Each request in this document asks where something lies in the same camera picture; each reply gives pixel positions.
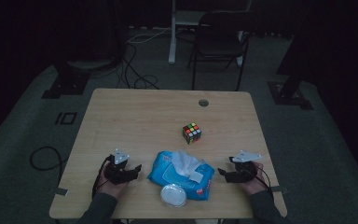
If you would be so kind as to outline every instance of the sleeve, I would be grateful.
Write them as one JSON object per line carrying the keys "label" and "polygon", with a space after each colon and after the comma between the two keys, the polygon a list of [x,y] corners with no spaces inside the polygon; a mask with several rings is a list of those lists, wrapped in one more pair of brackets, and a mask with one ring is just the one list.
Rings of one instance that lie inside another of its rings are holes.
{"label": "sleeve", "polygon": [[115,211],[117,199],[105,193],[97,193],[92,199],[89,209],[76,224],[109,223]]}
{"label": "sleeve", "polygon": [[250,196],[255,218],[263,224],[291,223],[286,217],[282,217],[269,193],[264,190]]}

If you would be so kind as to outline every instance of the person's left hand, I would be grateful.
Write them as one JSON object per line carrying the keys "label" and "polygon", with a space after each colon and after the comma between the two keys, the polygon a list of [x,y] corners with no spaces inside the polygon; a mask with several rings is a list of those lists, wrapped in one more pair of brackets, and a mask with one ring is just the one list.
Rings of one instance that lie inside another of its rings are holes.
{"label": "person's left hand", "polygon": [[98,189],[97,193],[106,193],[109,194],[116,199],[122,194],[124,188],[126,188],[130,182],[114,185],[112,184],[105,176],[104,170],[106,169],[106,165],[104,166],[103,170],[101,171],[100,180],[98,181]]}

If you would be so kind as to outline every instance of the wooden table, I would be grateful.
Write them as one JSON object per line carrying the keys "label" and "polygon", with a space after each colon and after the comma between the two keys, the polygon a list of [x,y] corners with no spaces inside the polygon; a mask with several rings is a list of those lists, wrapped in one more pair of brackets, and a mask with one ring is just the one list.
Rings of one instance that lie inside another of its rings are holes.
{"label": "wooden table", "polygon": [[[205,99],[208,106],[200,106]],[[196,122],[201,139],[188,145],[182,127]],[[83,118],[65,167],[60,188],[50,208],[54,218],[78,218],[88,209],[91,189],[103,160],[119,148],[131,157],[126,169],[142,164],[138,179],[130,182],[114,218],[246,218],[252,208],[245,192],[228,184],[217,168],[234,171],[229,156],[240,149],[262,155],[271,186],[278,180],[255,112],[251,95],[233,91],[96,90]],[[151,183],[150,173],[162,150],[185,150],[204,159],[215,170],[208,201],[187,200],[180,208],[169,207],[159,196],[161,186]],[[275,204],[285,216],[282,194]]]}

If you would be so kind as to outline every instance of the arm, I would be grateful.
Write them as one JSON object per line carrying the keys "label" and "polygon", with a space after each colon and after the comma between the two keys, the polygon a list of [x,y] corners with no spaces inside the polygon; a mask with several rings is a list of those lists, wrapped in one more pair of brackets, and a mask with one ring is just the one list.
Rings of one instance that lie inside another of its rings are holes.
{"label": "arm", "polygon": [[[257,168],[257,177],[264,181],[261,172],[263,164],[257,162],[254,162],[254,164]],[[247,183],[240,183],[239,185],[249,195],[254,216],[260,223],[290,223],[288,219],[281,216],[266,187],[259,180],[255,178]]]}
{"label": "arm", "polygon": [[76,224],[109,223],[110,217],[115,211],[118,202],[117,199],[129,183],[114,185],[106,179],[103,174],[104,168],[98,182],[99,187],[89,205],[89,209]]}

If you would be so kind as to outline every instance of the hand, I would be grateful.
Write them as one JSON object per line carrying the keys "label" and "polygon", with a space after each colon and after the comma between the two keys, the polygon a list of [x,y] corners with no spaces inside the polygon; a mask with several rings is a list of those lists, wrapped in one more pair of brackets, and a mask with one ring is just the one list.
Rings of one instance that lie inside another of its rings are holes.
{"label": "hand", "polygon": [[[264,181],[263,173],[261,170],[263,170],[263,164],[254,162],[255,167],[257,169],[257,177]],[[246,183],[240,183],[239,184],[248,195],[256,194],[260,191],[266,190],[266,186],[263,185],[258,179],[254,178],[253,180],[246,182]]]}
{"label": "hand", "polygon": [[98,189],[97,193],[106,193],[109,194],[116,199],[120,196],[123,192],[124,188],[126,188],[130,182],[114,185],[112,184],[105,176],[104,170],[106,169],[106,165],[104,166],[103,170],[101,171],[100,180],[98,181]]}

